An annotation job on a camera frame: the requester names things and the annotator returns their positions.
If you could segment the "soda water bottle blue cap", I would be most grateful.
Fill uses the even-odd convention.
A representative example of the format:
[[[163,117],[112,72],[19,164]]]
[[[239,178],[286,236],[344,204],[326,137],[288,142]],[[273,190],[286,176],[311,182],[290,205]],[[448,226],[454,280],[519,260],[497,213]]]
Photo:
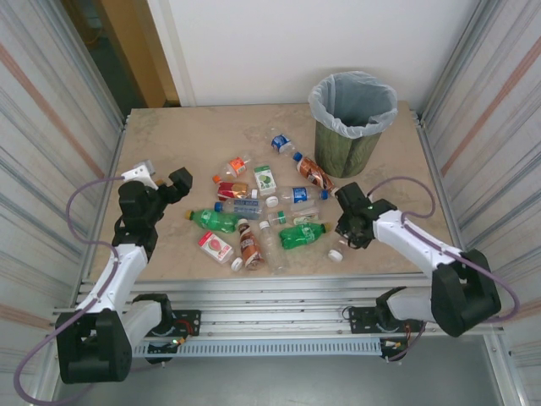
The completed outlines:
[[[259,220],[265,213],[262,200],[258,199],[227,199],[217,201],[214,204],[216,212],[235,214],[238,217],[248,220]]]

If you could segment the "brown Nescafe coffee bottle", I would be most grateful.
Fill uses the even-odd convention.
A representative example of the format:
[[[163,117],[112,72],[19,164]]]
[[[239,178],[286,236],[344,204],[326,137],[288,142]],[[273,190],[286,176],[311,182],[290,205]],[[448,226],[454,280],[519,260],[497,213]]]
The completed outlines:
[[[336,196],[339,188],[334,184],[330,176],[313,160],[299,152],[296,152],[292,159],[296,162],[297,171],[311,184],[326,190],[333,197]]]
[[[249,271],[255,271],[265,262],[259,242],[247,219],[240,218],[238,220],[237,230],[240,235],[240,250],[244,265]]]

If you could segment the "wooden door frame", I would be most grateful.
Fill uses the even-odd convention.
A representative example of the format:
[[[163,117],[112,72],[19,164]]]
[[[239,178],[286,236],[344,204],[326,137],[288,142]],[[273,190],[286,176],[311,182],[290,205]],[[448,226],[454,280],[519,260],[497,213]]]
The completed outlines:
[[[147,0],[92,0],[113,49],[145,107],[179,107]]]

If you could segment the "red gold label bottle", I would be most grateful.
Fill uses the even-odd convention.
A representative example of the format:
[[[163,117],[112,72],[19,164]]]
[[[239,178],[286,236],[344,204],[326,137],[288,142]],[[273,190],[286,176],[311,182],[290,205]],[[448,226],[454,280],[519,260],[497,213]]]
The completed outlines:
[[[228,199],[257,199],[259,197],[259,191],[244,182],[221,181],[216,184],[216,195],[220,201]]]

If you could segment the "striped metal enclosure panel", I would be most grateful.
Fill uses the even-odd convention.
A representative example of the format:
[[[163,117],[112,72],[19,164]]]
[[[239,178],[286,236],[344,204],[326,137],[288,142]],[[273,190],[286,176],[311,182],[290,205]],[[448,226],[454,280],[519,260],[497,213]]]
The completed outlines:
[[[0,406],[39,387],[52,311],[71,304],[123,131],[59,0],[0,0]]]
[[[461,241],[521,308],[505,329],[541,386],[541,0],[480,0],[423,113]]]

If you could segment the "green bottle yellow cap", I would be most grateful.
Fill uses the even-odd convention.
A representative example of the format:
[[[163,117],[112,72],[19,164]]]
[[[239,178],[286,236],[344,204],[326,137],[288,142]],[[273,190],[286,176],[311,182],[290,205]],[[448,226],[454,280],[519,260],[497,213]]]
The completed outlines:
[[[238,216],[235,214],[212,211],[210,209],[185,212],[185,218],[200,228],[223,233],[234,233],[237,229]]]
[[[321,236],[330,232],[332,226],[330,223],[312,223],[307,222],[294,227],[284,228],[279,233],[281,246],[285,250],[292,250],[297,247],[312,244]]]

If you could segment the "crushed bottle tan label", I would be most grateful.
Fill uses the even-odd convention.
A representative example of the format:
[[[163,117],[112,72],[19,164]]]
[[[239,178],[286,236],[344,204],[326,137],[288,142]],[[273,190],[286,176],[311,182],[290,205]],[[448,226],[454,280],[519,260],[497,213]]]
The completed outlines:
[[[306,200],[291,204],[290,210],[294,225],[314,222],[320,219],[320,206],[316,200]]]

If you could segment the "aluminium rail frame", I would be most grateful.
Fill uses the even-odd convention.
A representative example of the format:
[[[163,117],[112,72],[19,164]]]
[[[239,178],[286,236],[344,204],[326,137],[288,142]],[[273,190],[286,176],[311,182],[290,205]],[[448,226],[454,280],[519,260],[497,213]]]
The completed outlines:
[[[345,318],[348,306],[372,306],[396,286],[428,285],[421,273],[141,280],[128,298],[164,293],[174,309],[200,310],[201,337],[333,337],[351,332]]]

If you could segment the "green bin with plastic liner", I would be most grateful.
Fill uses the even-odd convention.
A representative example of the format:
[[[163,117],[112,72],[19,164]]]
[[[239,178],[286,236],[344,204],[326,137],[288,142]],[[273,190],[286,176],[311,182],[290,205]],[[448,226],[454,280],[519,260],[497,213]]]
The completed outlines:
[[[363,71],[327,76],[308,102],[318,123],[350,140],[385,131],[398,114],[396,91]]]

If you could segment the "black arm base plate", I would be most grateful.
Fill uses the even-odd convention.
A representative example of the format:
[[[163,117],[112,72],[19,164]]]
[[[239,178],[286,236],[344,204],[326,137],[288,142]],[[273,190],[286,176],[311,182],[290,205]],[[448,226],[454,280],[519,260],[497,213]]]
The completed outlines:
[[[419,332],[423,325],[416,320],[397,320],[376,307],[349,306],[345,311],[352,334]]]
[[[145,337],[198,337],[200,324],[200,310],[173,310],[172,322],[168,327],[154,327]]]

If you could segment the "clear unlabelled bottle white cap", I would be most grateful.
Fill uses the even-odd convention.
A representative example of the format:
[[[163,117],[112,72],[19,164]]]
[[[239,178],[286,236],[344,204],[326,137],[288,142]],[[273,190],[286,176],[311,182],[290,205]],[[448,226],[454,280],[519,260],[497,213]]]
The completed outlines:
[[[288,269],[287,258],[281,247],[280,239],[268,221],[261,221],[260,243],[264,251],[268,267],[274,274],[286,273]]]

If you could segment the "orange label orange cap bottle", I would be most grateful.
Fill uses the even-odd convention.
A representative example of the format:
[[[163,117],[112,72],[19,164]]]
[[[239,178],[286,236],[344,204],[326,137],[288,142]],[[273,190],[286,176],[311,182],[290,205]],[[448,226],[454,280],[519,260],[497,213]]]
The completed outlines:
[[[247,154],[239,155],[226,161],[212,177],[213,183],[232,182],[247,171],[251,162],[252,157]]]

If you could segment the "crushed Pepsi label bottle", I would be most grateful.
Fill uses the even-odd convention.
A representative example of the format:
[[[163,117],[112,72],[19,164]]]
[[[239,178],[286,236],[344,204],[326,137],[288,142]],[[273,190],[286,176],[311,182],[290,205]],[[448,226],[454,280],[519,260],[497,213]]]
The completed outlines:
[[[270,129],[270,145],[280,156],[295,159],[295,156],[301,154],[297,145],[284,132],[277,128]]]

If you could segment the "green round waste bin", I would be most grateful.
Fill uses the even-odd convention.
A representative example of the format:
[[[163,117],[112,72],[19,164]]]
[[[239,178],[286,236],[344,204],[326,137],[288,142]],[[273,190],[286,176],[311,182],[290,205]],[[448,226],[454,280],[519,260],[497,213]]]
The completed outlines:
[[[366,114],[347,114],[340,118],[346,129],[361,129],[364,134],[351,139],[315,119],[314,157],[316,163],[335,178],[351,178],[367,166],[383,129]]]

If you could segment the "clear crushed bottle white cap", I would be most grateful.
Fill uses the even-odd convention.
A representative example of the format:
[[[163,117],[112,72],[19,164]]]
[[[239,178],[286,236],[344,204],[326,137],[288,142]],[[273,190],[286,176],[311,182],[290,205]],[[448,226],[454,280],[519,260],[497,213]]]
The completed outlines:
[[[350,243],[348,239],[338,236],[331,242],[327,257],[336,263],[349,258],[357,249],[357,245]]]

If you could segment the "pink label square bottle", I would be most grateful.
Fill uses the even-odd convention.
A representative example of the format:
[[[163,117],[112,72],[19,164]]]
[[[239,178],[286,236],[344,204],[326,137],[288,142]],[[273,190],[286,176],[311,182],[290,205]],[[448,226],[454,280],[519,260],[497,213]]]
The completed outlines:
[[[235,249],[213,232],[206,232],[198,241],[199,248],[221,265],[227,265],[234,272],[243,267],[243,259]]]

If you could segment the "clear bottle blue label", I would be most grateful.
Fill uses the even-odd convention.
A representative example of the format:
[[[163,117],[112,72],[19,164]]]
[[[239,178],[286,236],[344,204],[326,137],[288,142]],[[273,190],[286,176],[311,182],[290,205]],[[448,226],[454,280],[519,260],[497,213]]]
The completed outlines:
[[[308,200],[328,200],[331,195],[317,186],[280,186],[276,190],[281,203],[297,204]]]

